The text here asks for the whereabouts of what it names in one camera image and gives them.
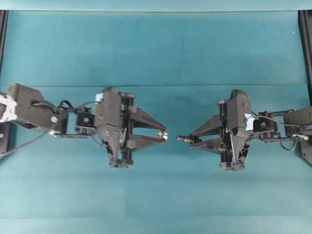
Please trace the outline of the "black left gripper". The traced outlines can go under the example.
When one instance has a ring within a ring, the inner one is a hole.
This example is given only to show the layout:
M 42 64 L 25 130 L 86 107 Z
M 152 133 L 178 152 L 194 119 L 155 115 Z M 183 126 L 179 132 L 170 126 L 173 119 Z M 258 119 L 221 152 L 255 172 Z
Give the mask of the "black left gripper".
M 118 92 L 115 87 L 105 88 L 96 95 L 95 133 L 105 144 L 109 165 L 114 168 L 127 169 L 134 163 L 132 152 L 166 142 L 164 139 L 132 134 L 133 127 L 167 129 L 144 110 L 133 106 L 135 97 L 132 93 Z

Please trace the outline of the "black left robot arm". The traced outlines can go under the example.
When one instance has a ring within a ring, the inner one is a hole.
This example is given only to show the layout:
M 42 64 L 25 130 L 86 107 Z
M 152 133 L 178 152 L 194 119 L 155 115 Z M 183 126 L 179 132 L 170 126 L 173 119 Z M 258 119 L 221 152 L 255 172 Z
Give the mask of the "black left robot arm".
M 133 93 L 108 87 L 96 94 L 93 113 L 88 103 L 74 107 L 63 100 L 55 106 L 46 101 L 39 90 L 15 83 L 0 95 L 0 121 L 42 131 L 55 138 L 98 137 L 97 143 L 106 147 L 109 165 L 126 169 L 134 163 L 133 152 L 168 139 L 166 127 L 136 107 L 135 98 Z

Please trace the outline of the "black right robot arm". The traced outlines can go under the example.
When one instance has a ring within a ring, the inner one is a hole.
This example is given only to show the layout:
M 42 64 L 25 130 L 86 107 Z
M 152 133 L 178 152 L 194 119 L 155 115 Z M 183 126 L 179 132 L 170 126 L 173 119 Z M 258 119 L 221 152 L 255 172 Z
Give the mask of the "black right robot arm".
M 312 136 L 311 107 L 255 113 L 248 95 L 238 89 L 232 90 L 228 99 L 219 100 L 218 107 L 218 114 L 178 139 L 193 149 L 220 155 L 220 168 L 225 171 L 245 169 L 253 140 L 277 142 L 285 151 L 293 151 Z

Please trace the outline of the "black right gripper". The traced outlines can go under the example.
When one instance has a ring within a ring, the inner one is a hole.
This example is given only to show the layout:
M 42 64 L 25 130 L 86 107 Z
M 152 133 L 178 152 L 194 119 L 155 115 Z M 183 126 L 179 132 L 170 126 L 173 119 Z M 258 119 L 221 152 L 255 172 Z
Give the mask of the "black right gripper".
M 234 89 L 229 99 L 218 101 L 219 115 L 213 115 L 203 125 L 191 132 L 191 136 L 219 135 L 190 144 L 192 149 L 208 151 L 221 156 L 220 168 L 226 171 L 244 170 L 249 148 L 248 139 L 253 129 L 252 106 L 247 94 Z M 225 144 L 222 151 L 222 140 Z

